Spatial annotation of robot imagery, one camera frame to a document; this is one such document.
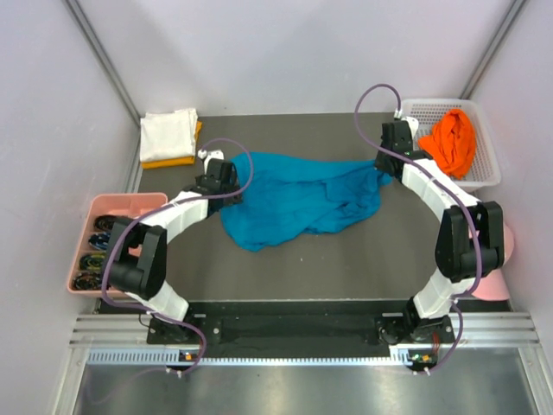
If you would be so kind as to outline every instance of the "gray table surface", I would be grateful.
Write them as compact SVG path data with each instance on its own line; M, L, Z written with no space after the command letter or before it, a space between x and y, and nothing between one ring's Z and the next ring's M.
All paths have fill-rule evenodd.
M390 114L364 114L362 124L380 142ZM251 151L324 161L367 160L376 151L353 127L352 114L203 118L200 143L238 140ZM226 157L239 149L217 145ZM201 164L143 172L140 192L169 199L192 184ZM193 225L168 246L167 281L188 300L408 298L435 269L438 221L407 188L381 189L382 206L341 233L300 235L260 252L245 251L226 234L219 214Z

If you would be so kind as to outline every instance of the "orange cloth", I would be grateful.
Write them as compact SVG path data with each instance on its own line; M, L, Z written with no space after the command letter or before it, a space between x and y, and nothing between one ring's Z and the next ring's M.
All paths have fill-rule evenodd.
M198 143L198 137L200 136L201 121L196 123L196 132L194 133L194 139ZM182 166L184 164L194 164L194 156L169 158L169 160L159 160L156 162L141 162L143 169L157 169L158 167L172 167Z
M431 135L419 139L418 145L446 175L462 179L476 154L476 133L467 114L454 109L434 125Z

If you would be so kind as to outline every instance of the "white basket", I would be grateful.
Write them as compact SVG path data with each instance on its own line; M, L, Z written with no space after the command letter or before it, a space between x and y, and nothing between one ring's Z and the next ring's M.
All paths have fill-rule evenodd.
M486 118L480 107L473 101L465 99L406 99L402 101L403 114L418 119L420 123L413 140L415 150L419 148L418 139L431 134L434 124L453 108L462 109L470 118L476 131L476 155L473 164L463 179L454 181L467 192L499 184L501 173Z

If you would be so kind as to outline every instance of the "folded white towel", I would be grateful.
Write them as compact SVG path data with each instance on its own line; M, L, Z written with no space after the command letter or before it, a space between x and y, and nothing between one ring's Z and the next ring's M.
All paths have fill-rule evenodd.
M140 120L140 161L157 162L193 156L196 151L194 108L170 114L146 114Z

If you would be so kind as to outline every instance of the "folded towel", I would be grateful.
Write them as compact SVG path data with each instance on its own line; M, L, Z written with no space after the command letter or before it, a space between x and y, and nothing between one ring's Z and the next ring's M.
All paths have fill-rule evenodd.
M462 179L473 164L476 133L467 114L454 109L434 125L431 135L418 140L418 145L430 153L446 175Z
M194 156L197 122L195 109L170 114L146 114L140 120L140 161L157 162Z
M375 214L379 188L391 178L368 162L316 162L251 153L254 178L242 203L221 210L234 241L249 251L276 246L300 233L337 233ZM232 159L244 184L245 154Z
M198 143L198 138L200 136L202 123L198 121L196 123L196 132L194 133L194 141ZM182 166L186 164L194 164L195 156L186 156L186 157L177 157L169 158L169 160L159 160L157 162L141 162L143 169L157 169L160 167L173 167L173 166Z

